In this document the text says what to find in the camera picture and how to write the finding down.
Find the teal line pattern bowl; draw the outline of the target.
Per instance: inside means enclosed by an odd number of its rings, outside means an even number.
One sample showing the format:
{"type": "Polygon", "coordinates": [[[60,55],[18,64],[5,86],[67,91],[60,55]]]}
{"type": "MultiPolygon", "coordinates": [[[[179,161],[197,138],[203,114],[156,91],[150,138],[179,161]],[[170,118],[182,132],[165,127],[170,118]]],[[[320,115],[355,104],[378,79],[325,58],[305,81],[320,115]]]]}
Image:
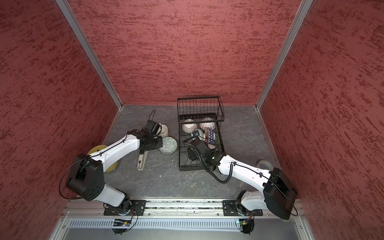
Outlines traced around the teal line pattern bowl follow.
{"type": "Polygon", "coordinates": [[[197,129],[191,133],[193,137],[199,138],[201,141],[206,141],[206,135],[201,129],[197,129]]]}

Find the orange pattern bowl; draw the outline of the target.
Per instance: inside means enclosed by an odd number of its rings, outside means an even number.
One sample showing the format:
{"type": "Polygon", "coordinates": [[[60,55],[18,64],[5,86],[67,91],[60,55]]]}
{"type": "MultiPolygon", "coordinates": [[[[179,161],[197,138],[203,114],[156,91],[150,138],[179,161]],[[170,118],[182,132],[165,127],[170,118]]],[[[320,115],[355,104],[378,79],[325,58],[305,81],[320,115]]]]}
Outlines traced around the orange pattern bowl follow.
{"type": "Polygon", "coordinates": [[[214,130],[209,128],[205,129],[205,142],[207,144],[213,144],[216,142],[216,134],[214,130]]]}

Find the pink striped bowl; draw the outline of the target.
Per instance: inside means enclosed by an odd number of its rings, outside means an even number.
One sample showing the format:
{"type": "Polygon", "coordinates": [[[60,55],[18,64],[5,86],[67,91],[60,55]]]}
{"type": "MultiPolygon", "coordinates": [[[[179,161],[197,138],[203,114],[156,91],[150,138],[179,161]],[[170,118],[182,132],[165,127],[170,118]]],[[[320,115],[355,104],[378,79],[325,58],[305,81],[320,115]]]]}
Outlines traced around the pink striped bowl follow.
{"type": "Polygon", "coordinates": [[[194,120],[192,120],[192,119],[187,119],[182,124],[182,130],[185,133],[191,134],[194,131],[196,131],[197,129],[198,129],[198,125],[196,123],[194,123],[194,120]]]}

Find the blue triangle pattern bowl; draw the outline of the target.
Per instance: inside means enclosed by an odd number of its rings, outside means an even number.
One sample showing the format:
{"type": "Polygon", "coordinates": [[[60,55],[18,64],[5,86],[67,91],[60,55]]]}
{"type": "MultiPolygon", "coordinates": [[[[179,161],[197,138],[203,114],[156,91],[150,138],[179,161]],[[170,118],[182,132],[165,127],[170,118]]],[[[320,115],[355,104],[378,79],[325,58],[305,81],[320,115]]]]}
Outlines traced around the blue triangle pattern bowl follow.
{"type": "Polygon", "coordinates": [[[213,122],[213,118],[211,117],[205,117],[202,119],[200,122],[199,126],[200,129],[205,131],[205,130],[214,130],[216,128],[215,122],[213,122]]]}

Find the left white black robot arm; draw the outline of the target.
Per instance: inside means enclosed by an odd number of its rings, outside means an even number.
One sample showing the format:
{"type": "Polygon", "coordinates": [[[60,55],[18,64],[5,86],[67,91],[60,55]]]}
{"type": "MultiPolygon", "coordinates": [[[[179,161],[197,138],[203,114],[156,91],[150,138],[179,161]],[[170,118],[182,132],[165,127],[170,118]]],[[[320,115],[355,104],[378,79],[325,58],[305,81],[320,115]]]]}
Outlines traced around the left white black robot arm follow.
{"type": "Polygon", "coordinates": [[[157,150],[163,146],[163,138],[139,130],[132,130],[119,141],[90,155],[79,154],[68,167],[65,186],[86,201],[98,201],[114,209],[121,216],[133,210],[128,194],[105,183],[104,173],[121,158],[138,149],[157,150]]]}

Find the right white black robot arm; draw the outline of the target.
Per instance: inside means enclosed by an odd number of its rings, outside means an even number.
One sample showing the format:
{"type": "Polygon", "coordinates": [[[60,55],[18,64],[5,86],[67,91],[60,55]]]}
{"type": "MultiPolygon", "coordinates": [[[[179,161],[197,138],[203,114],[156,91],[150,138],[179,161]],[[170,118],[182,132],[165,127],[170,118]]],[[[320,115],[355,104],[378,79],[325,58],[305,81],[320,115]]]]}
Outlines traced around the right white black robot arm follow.
{"type": "Polygon", "coordinates": [[[189,158],[197,159],[203,169],[220,184],[227,184],[235,178],[256,189],[256,192],[243,191],[238,195],[238,209],[248,212],[267,209],[283,220],[298,217],[295,207],[298,197],[293,182],[279,168],[264,170],[235,160],[217,149],[211,149],[198,137],[183,141],[189,158]]]}

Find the white ceramic mug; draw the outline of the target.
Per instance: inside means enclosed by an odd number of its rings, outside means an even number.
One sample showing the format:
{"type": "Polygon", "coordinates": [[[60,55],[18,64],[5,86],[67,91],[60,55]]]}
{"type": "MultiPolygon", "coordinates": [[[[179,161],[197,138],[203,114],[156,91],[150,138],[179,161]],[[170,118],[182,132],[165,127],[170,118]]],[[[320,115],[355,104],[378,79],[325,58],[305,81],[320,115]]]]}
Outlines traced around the white ceramic mug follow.
{"type": "Polygon", "coordinates": [[[160,128],[157,133],[159,136],[162,138],[168,137],[169,136],[169,129],[166,125],[160,124],[160,128]]]}

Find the yellow cup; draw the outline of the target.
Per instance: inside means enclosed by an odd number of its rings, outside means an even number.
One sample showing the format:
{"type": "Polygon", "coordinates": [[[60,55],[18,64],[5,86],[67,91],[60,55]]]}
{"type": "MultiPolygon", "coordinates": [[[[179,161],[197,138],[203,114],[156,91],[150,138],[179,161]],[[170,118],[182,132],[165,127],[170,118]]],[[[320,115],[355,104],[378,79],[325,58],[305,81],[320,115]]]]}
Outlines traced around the yellow cup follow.
{"type": "MultiPolygon", "coordinates": [[[[95,146],[94,148],[92,148],[89,152],[88,152],[88,155],[90,154],[93,154],[95,152],[99,152],[103,149],[105,149],[107,146],[106,145],[98,145],[98,146],[95,146]]],[[[113,172],[118,166],[118,162],[115,162],[113,163],[109,168],[107,168],[107,170],[105,171],[105,173],[111,173],[113,172]]]]}

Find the grey tape roll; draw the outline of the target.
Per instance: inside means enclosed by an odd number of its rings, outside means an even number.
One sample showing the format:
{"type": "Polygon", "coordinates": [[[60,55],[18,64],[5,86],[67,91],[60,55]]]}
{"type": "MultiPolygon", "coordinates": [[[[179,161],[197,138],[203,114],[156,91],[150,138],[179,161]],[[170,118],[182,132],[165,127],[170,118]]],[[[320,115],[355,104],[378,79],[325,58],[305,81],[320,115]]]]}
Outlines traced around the grey tape roll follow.
{"type": "Polygon", "coordinates": [[[269,170],[272,171],[274,169],[274,165],[267,160],[259,160],[256,165],[257,168],[263,169],[263,170],[269,170]]]}

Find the aluminium front rail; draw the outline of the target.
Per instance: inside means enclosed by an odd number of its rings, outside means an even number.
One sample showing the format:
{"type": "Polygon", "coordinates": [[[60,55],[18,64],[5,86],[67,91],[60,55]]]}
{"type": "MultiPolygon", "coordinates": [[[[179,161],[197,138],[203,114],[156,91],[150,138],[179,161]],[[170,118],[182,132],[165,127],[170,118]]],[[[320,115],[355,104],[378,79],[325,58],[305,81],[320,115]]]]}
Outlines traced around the aluminium front rail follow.
{"type": "MultiPolygon", "coordinates": [[[[222,199],[143,199],[147,201],[143,218],[236,218],[224,216],[222,199]]],[[[106,218],[104,205],[85,200],[69,201],[62,217],[106,218]]]]}

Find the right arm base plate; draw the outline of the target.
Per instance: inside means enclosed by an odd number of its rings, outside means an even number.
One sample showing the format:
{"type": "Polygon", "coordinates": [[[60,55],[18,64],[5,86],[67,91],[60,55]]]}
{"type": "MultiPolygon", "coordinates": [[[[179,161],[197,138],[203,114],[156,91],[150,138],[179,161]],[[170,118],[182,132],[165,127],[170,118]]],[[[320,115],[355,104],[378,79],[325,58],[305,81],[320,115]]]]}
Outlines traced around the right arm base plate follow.
{"type": "Polygon", "coordinates": [[[262,210],[250,211],[246,209],[239,201],[224,200],[223,202],[224,216],[239,216],[239,217],[260,217],[263,216],[262,210]]]}

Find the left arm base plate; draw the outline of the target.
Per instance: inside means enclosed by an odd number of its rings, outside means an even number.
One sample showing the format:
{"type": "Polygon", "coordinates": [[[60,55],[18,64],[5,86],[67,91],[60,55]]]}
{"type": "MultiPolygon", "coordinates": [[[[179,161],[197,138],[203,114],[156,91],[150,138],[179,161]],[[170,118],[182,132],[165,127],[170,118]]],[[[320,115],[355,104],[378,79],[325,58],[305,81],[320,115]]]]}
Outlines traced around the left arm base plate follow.
{"type": "Polygon", "coordinates": [[[142,216],[146,208],[146,200],[130,200],[123,202],[118,207],[104,204],[104,216],[142,216]]]}

